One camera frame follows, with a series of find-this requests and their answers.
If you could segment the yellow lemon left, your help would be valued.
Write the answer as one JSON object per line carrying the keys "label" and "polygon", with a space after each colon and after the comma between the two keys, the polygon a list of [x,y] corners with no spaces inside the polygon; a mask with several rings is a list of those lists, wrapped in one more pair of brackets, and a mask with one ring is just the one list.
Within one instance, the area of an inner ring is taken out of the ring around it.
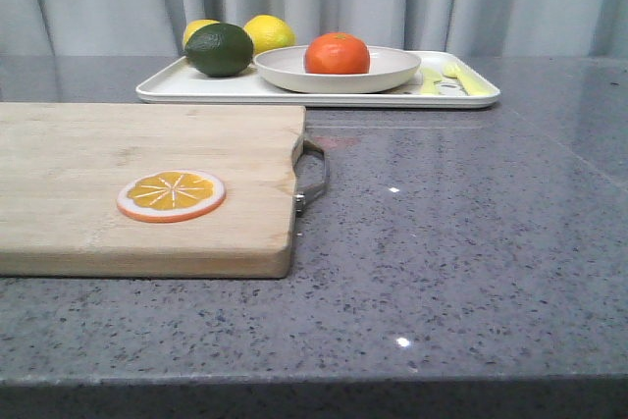
{"label": "yellow lemon left", "polygon": [[214,26],[219,22],[212,19],[202,19],[190,22],[183,33],[183,49],[198,49],[212,38]]}

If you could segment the orange mandarin fruit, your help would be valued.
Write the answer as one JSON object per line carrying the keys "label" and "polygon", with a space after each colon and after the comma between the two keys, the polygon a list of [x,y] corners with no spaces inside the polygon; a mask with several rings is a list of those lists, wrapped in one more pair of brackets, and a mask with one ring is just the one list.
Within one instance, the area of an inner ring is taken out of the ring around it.
{"label": "orange mandarin fruit", "polygon": [[370,70],[367,45],[346,32],[330,32],[315,38],[306,49],[303,62],[309,74],[360,75]]}

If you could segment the white rectangular bear tray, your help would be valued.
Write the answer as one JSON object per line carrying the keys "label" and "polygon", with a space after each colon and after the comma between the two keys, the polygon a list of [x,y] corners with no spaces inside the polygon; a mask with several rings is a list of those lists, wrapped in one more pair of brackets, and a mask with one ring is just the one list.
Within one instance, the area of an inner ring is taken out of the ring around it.
{"label": "white rectangular bear tray", "polygon": [[[456,56],[438,51],[407,52],[421,58],[418,72],[407,83],[381,92],[314,94],[289,91],[263,80],[254,63],[235,77],[209,78],[197,71],[185,57],[141,82],[135,91],[141,100],[154,103],[300,103],[308,107],[480,109],[491,106],[500,99],[501,92],[495,85]],[[457,79],[443,75],[443,66],[449,62],[457,63],[491,93],[468,95]],[[422,67],[442,74],[439,96],[419,94],[423,79],[420,72]]]}

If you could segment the yellow plastic fork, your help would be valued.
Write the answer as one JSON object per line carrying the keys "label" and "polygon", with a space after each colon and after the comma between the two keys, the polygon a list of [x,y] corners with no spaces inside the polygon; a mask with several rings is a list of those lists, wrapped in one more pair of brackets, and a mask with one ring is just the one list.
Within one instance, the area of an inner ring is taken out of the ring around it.
{"label": "yellow plastic fork", "polygon": [[491,93],[480,81],[469,75],[455,62],[449,62],[443,66],[443,75],[450,79],[457,79],[470,96],[489,95]]}

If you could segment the beige round plate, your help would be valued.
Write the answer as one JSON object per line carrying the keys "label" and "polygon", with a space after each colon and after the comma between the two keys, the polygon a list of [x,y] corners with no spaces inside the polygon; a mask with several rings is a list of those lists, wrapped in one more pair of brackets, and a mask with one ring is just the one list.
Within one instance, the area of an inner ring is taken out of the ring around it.
{"label": "beige round plate", "polygon": [[413,79],[421,58],[389,47],[369,46],[370,69],[365,74],[307,73],[306,46],[279,48],[258,54],[253,63],[266,82],[289,91],[314,94],[374,93],[399,87]]}

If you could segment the yellow lemon right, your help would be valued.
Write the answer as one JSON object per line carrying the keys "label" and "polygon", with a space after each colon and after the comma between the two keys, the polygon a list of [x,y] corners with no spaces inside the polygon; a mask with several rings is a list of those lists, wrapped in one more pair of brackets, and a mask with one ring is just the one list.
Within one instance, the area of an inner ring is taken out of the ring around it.
{"label": "yellow lemon right", "polygon": [[292,28],[282,19],[271,15],[258,15],[243,27],[254,45],[254,54],[291,47],[296,43]]}

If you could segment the orange slice piece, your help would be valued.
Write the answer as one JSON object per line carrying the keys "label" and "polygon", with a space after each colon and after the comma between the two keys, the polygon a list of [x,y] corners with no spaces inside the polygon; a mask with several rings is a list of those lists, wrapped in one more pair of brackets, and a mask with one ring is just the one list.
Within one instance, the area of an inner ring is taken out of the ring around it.
{"label": "orange slice piece", "polygon": [[214,175],[193,170],[169,170],[128,183],[116,204],[125,216],[145,223],[177,223],[218,208],[227,190]]}

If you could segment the yellow lemon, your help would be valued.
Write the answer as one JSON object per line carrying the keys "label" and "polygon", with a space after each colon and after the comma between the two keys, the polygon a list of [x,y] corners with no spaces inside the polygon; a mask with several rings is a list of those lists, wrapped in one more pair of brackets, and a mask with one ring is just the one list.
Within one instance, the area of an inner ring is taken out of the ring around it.
{"label": "yellow lemon", "polygon": [[214,26],[219,22],[212,19],[202,19],[190,22],[183,33],[183,49],[198,49],[212,38]]}
{"label": "yellow lemon", "polygon": [[243,27],[254,45],[254,54],[291,47],[296,43],[292,28],[282,19],[271,15],[258,15]]}

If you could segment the wooden cutting board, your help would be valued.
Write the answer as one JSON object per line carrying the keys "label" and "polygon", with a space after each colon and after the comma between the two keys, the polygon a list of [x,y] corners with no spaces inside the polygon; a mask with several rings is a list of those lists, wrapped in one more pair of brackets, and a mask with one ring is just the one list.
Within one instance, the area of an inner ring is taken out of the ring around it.
{"label": "wooden cutting board", "polygon": [[[5,102],[5,276],[282,278],[294,228],[305,109],[270,105]],[[146,223],[116,200],[163,171],[206,172],[224,202]]]}

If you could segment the green lime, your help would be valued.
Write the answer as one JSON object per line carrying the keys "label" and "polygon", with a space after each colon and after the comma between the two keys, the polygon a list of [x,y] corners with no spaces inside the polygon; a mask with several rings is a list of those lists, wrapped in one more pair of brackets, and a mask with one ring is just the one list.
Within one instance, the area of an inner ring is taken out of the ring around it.
{"label": "green lime", "polygon": [[184,53],[191,65],[210,78],[229,78],[251,63],[254,45],[240,26],[215,23],[203,26],[187,41]]}

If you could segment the yellow plastic knife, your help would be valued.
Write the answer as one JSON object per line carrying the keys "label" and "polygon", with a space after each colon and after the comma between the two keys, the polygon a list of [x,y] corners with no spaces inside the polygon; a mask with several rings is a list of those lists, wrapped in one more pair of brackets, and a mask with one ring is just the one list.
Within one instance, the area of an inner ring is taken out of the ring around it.
{"label": "yellow plastic knife", "polygon": [[422,84],[419,90],[420,95],[439,96],[439,83],[443,80],[443,76],[436,70],[422,67]]}

